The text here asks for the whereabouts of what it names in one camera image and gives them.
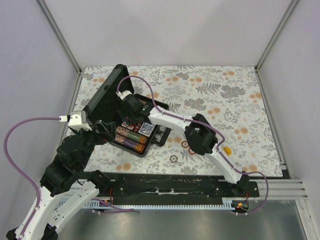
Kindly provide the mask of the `black poker set case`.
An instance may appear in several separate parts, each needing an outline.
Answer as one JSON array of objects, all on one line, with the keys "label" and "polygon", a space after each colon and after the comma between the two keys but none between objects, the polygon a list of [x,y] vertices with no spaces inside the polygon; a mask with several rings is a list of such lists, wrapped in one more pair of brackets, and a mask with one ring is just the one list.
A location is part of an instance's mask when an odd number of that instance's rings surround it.
[{"label": "black poker set case", "polygon": [[[116,127],[121,126],[123,121],[117,113],[117,110],[121,107],[121,100],[117,96],[117,92],[123,92],[125,90],[130,91],[143,104],[152,102],[151,98],[135,93],[127,66],[118,64],[113,68],[112,72],[103,82],[101,87],[84,107],[83,110],[85,111],[89,122],[94,124],[95,121],[102,120],[105,123],[116,122]],[[169,106],[166,103],[159,101],[155,101],[155,103],[165,110],[169,109]],[[136,126],[136,124],[133,125],[134,128],[141,128],[141,126]],[[114,147],[120,148],[142,158],[148,153],[148,150],[152,144],[155,144],[159,147],[164,146],[170,132],[171,130],[167,127],[160,129],[160,126],[155,125],[153,132],[149,137],[147,137],[146,144],[143,144],[145,145],[143,152],[137,152],[129,149],[115,141],[109,143]]]}]

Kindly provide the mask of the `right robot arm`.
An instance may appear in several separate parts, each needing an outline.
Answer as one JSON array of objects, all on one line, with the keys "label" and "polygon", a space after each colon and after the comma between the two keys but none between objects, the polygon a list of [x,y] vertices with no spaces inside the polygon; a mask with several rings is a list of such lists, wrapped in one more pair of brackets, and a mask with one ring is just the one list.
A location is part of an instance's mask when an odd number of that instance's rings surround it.
[{"label": "right robot arm", "polygon": [[121,119],[128,125],[148,122],[183,133],[189,148],[196,154],[211,160],[229,183],[229,191],[235,197],[247,191],[249,176],[235,169],[229,158],[219,149],[218,133],[202,114],[189,117],[179,115],[156,105],[155,101],[142,104],[130,91],[117,92]]}]

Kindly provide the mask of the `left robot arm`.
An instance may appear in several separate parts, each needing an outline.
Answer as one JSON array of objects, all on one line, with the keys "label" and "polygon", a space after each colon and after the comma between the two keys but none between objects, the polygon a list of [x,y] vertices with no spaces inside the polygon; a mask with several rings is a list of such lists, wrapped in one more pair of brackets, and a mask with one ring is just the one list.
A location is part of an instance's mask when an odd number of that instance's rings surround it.
[{"label": "left robot arm", "polygon": [[[36,198],[20,226],[6,234],[9,240],[56,240],[66,223],[91,199],[110,192],[109,177],[100,170],[84,173],[89,159],[98,145],[115,139],[116,123],[101,120],[88,124],[85,119],[74,121],[74,115],[34,117],[16,123],[6,133],[3,150],[9,163],[34,188]],[[12,160],[8,140],[19,126],[34,121],[67,122],[73,135],[63,139],[40,184],[37,185]]]}]

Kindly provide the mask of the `blue playing card deck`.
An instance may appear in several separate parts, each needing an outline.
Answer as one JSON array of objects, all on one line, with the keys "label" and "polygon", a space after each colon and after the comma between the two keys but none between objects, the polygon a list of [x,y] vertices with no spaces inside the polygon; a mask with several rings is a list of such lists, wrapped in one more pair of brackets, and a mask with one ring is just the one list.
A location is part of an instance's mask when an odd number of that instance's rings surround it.
[{"label": "blue playing card deck", "polygon": [[152,134],[154,128],[155,128],[154,124],[144,122],[143,125],[140,127],[138,133],[143,136],[149,137]]}]

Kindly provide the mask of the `red playing card deck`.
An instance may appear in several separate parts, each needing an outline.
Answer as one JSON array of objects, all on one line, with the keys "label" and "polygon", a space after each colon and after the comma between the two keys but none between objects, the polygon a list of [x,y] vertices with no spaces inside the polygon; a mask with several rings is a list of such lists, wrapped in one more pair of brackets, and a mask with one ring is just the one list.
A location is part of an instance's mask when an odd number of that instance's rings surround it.
[{"label": "red playing card deck", "polygon": [[128,125],[127,123],[123,122],[121,124],[122,127],[126,128],[126,129],[129,129],[129,130],[133,130],[135,128],[135,126],[133,124],[131,125]]}]

